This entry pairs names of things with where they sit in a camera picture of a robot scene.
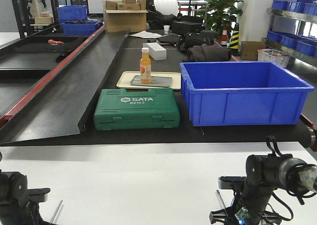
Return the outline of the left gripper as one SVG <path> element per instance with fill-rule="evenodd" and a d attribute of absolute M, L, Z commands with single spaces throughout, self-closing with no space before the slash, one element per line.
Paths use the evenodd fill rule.
<path fill-rule="evenodd" d="M 18 209 L 16 218 L 18 225 L 54 225 L 45 221 L 40 214 L 39 204 L 47 200 L 50 188 L 28 189 L 26 205 Z"/>

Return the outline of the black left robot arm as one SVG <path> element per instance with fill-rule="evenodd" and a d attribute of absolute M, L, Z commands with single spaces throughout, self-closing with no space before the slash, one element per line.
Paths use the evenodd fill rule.
<path fill-rule="evenodd" d="M 40 214 L 50 188 L 28 188 L 27 176 L 17 171 L 0 172 L 0 223 L 2 225 L 53 225 L 62 207 L 60 201 L 50 221 Z"/>

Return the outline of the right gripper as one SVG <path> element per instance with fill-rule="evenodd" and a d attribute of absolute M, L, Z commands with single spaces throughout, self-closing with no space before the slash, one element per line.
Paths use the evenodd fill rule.
<path fill-rule="evenodd" d="M 224 225 L 279 225 L 282 219 L 273 212 L 266 211 L 275 190 L 272 186 L 249 185 L 244 176 L 221 176 L 218 178 L 220 189 L 231 189 L 231 206 L 211 211 L 210 223 Z"/>

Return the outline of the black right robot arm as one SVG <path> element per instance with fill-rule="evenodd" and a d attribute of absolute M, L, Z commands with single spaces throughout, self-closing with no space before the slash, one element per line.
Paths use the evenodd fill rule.
<path fill-rule="evenodd" d="M 305 198 L 317 194 L 317 167 L 292 154 L 280 152 L 276 138 L 266 137 L 270 149 L 267 155 L 250 155 L 246 159 L 246 176 L 221 176 L 220 189 L 231 189 L 233 200 L 229 207 L 210 212 L 210 223 L 224 225 L 279 225 L 290 221 L 275 210 L 268 211 L 273 197 L 293 216 L 291 208 L 275 194 L 282 189 L 296 197 L 301 205 Z"/>

